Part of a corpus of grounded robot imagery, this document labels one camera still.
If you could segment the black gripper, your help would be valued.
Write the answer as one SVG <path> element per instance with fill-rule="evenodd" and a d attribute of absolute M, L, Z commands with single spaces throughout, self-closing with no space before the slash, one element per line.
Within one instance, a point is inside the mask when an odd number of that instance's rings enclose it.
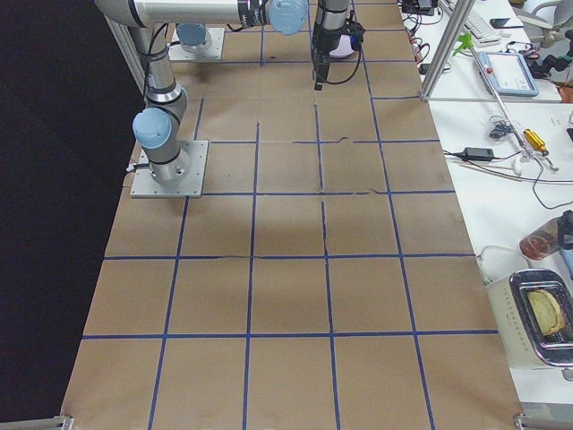
<path fill-rule="evenodd" d="M 321 90 L 329 75 L 329 55 L 338 45 L 340 38 L 349 38 L 350 47 L 358 52 L 363 44 L 363 26 L 355 20 L 349 11 L 350 2 L 346 0 L 326 0 L 317 3 L 315 20 L 312 27 L 312 63 L 314 70 L 314 89 Z"/>

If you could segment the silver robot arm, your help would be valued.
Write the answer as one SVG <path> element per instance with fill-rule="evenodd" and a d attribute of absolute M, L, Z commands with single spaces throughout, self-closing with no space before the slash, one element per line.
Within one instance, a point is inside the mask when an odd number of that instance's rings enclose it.
<path fill-rule="evenodd" d="M 166 31 L 175 25 L 182 47 L 199 46 L 210 24 L 225 23 L 232 31 L 269 25 L 290 36 L 306 22 L 306 1 L 98 1 L 97 8 L 129 30 L 144 72 L 145 108 L 133 119 L 133 133 L 148 160 L 153 195 L 163 187 L 181 194 L 181 185 L 202 179 L 204 159 L 192 154 L 201 142 L 182 142 L 179 126 L 187 109 L 187 93 L 173 74 Z"/>
<path fill-rule="evenodd" d="M 178 23 L 175 32 L 186 51 L 202 51 L 210 47 L 210 35 L 204 23 Z"/>

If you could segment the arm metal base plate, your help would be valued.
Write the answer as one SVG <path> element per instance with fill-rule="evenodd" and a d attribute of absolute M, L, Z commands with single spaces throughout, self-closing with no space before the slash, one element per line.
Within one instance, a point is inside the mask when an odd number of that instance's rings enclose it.
<path fill-rule="evenodd" d="M 178 26 L 169 43 L 172 63 L 216 63 L 222 60 L 225 29 L 193 28 L 191 32 Z"/>
<path fill-rule="evenodd" d="M 134 170 L 130 195 L 132 198 L 201 198 L 209 141 L 178 141 L 178 158 L 167 164 L 149 163 L 140 150 L 139 164 Z"/>

